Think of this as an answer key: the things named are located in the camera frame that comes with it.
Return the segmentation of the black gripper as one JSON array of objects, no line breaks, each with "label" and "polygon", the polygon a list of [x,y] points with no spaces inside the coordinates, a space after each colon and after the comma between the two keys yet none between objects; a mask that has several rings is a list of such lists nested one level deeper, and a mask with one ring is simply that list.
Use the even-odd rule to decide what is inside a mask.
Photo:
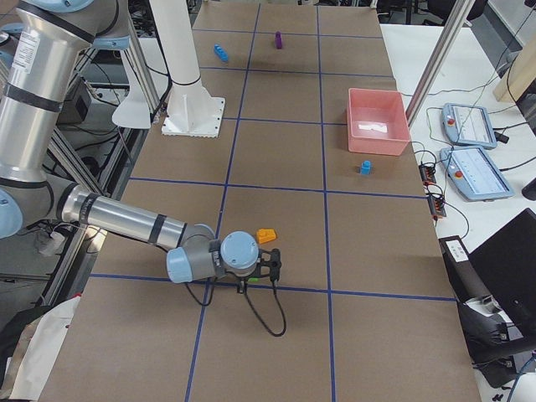
[{"label": "black gripper", "polygon": [[237,292],[238,293],[245,293],[247,290],[247,286],[249,285],[248,279],[250,277],[257,277],[261,278],[261,268],[255,268],[252,272],[246,272],[246,273],[236,273],[235,278],[237,280]]}]

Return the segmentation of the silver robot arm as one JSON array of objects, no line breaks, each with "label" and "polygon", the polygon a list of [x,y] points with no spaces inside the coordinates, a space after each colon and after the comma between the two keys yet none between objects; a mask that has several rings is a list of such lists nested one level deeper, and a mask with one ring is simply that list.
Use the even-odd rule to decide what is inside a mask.
[{"label": "silver robot arm", "polygon": [[23,29],[1,99],[1,235],[41,219],[90,224],[167,253],[171,281],[260,274],[255,238],[235,231],[219,240],[186,224],[85,190],[43,170],[79,54],[101,40],[129,44],[125,1],[22,1]]}]

